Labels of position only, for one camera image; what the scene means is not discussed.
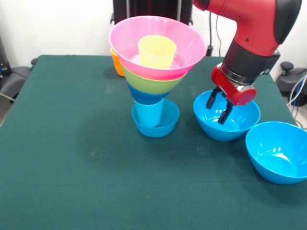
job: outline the plastic cup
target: plastic cup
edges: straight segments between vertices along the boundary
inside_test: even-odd
[[[139,40],[140,64],[143,66],[169,69],[177,46],[171,39],[161,35],[148,35]]]
[[[114,67],[116,69],[116,72],[118,75],[124,77],[125,74],[121,68],[121,64],[120,64],[120,61],[119,61],[119,57],[117,56],[117,53],[115,52],[115,50],[113,48],[111,48],[111,55],[112,55],[112,59],[113,59],[113,62],[114,62]]]
[[[164,98],[156,104],[140,104],[134,100],[139,123],[146,127],[155,127],[161,121]]]

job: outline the dark blue bowl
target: dark blue bowl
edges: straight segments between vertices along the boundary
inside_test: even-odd
[[[129,84],[129,82],[127,82],[127,85],[130,89],[133,99],[140,104],[156,104],[169,94],[169,92],[162,94],[146,93],[135,89]]]
[[[270,182],[294,184],[307,179],[307,132],[284,122],[264,122],[246,135],[248,156]]]

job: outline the blue bowl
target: blue bowl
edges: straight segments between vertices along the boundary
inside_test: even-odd
[[[169,99],[164,99],[161,122],[156,127],[147,127],[139,123],[135,107],[132,108],[131,115],[140,133],[151,138],[160,138],[170,134],[175,128],[179,119],[178,106]]]
[[[169,92],[161,94],[146,93],[135,89],[129,84],[129,82],[127,82],[127,85],[130,89],[133,99],[140,104],[157,104],[169,94]]]
[[[212,90],[199,95],[194,101],[194,113],[201,128],[217,141],[231,141],[243,136],[255,126],[260,119],[260,109],[254,101],[244,106],[234,106],[231,114],[224,124],[219,124],[218,119],[226,109],[227,100],[218,93],[211,109],[206,108],[206,103]]]
[[[291,124],[270,121],[246,135],[248,156],[270,182],[294,184],[307,179],[307,132]]]

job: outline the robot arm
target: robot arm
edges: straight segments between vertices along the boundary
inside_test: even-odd
[[[216,85],[207,108],[211,108],[218,92],[228,100],[219,119],[223,124],[232,106],[245,105],[256,96],[255,79],[268,74],[280,54],[284,42],[298,16],[302,0],[193,0],[199,9],[236,21],[236,35],[222,65],[214,68]]]

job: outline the gray wire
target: gray wire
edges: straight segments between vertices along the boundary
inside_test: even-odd
[[[218,31],[218,29],[217,29],[217,22],[218,22],[218,19],[219,19],[219,15],[216,17],[215,29],[216,29],[217,38],[218,38],[219,41],[220,41],[219,56],[221,56],[222,41],[221,41],[221,38],[220,38],[220,36],[219,36],[219,31]]]
[[[294,85],[294,87],[292,88],[291,93],[290,93],[290,101],[289,101],[289,103],[287,103],[287,105],[290,105],[292,102],[294,102],[294,101],[296,100],[296,98],[298,98],[298,96],[300,95],[300,93],[301,93],[302,90],[303,90],[303,87],[304,87],[304,85],[305,85],[306,80],[307,80],[307,75],[304,75],[304,76],[301,77],[301,79]],[[303,81],[303,83],[301,84],[299,91],[297,92],[297,94],[295,95],[295,97],[292,98],[293,93],[294,93],[296,87],[299,85],[299,83],[300,83],[301,81]]]
[[[10,101],[13,101],[13,102],[15,101],[15,99],[13,99],[13,98],[11,98],[11,97],[3,94],[3,93],[0,93],[0,96],[5,97],[5,98],[9,99]]]

